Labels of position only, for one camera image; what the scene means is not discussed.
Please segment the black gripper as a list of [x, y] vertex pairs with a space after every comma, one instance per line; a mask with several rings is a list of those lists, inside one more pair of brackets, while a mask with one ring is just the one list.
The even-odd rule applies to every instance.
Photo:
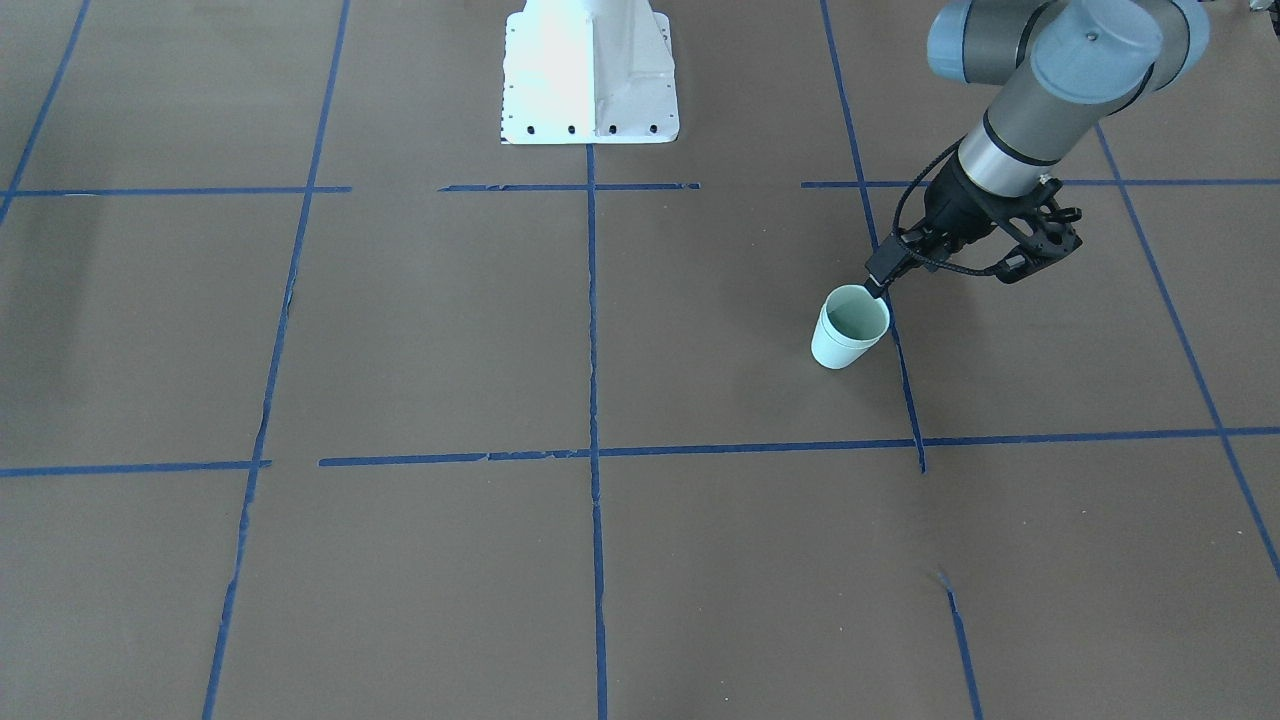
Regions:
[[882, 299], [892, 283], [923, 263], [948, 263], [952, 255], [996, 229], [1015, 242], [1002, 263], [1030, 261], [1030, 233], [1012, 224], [1015, 218], [1030, 215], [1030, 191], [991, 192], [969, 177], [956, 155], [936, 161], [942, 168], [925, 191], [918, 232], [890, 234], [865, 263], [863, 288], [873, 299]]

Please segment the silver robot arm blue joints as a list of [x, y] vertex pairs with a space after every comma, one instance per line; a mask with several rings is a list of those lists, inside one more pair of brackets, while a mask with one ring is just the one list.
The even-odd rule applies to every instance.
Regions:
[[952, 1], [931, 69], [998, 94], [957, 149], [978, 188], [1029, 193], [1103, 118], [1169, 87], [1210, 44], [1198, 1]]

